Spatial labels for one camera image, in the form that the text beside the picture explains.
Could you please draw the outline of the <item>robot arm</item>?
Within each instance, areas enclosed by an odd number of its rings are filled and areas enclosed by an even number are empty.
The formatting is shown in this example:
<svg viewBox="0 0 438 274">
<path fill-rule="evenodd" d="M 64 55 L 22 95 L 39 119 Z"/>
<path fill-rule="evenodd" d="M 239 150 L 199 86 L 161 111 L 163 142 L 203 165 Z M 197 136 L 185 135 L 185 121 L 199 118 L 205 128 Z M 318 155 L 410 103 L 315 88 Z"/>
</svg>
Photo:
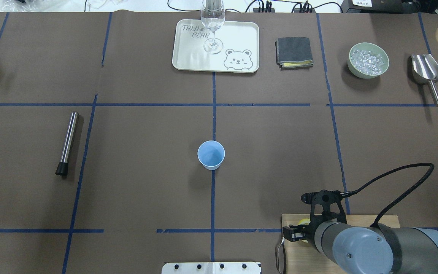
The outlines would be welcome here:
<svg viewBox="0 0 438 274">
<path fill-rule="evenodd" d="M 438 274 L 436 229 L 326 221 L 284 226 L 282 236 L 290 242 L 306 240 L 348 274 Z"/>
</svg>

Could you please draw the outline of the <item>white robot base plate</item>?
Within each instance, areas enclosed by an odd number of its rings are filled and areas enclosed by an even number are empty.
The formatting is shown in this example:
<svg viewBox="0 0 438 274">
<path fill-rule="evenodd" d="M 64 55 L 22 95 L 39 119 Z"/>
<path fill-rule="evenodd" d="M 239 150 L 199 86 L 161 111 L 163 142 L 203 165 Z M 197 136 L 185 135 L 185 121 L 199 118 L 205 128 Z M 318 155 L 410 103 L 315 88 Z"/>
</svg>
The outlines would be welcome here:
<svg viewBox="0 0 438 274">
<path fill-rule="evenodd" d="M 170 262 L 162 274 L 261 274 L 260 262 Z"/>
</svg>

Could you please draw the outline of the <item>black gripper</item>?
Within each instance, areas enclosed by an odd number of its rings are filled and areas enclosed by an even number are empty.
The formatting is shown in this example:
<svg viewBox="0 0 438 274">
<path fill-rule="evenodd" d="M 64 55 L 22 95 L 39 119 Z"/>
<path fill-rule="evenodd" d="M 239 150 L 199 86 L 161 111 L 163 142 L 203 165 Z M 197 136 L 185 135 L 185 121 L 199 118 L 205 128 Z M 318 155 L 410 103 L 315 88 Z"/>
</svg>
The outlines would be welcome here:
<svg viewBox="0 0 438 274">
<path fill-rule="evenodd" d="M 306 241 L 315 244 L 315 232 L 318 225 L 283 226 L 282 236 L 290 242 Z"/>
</svg>

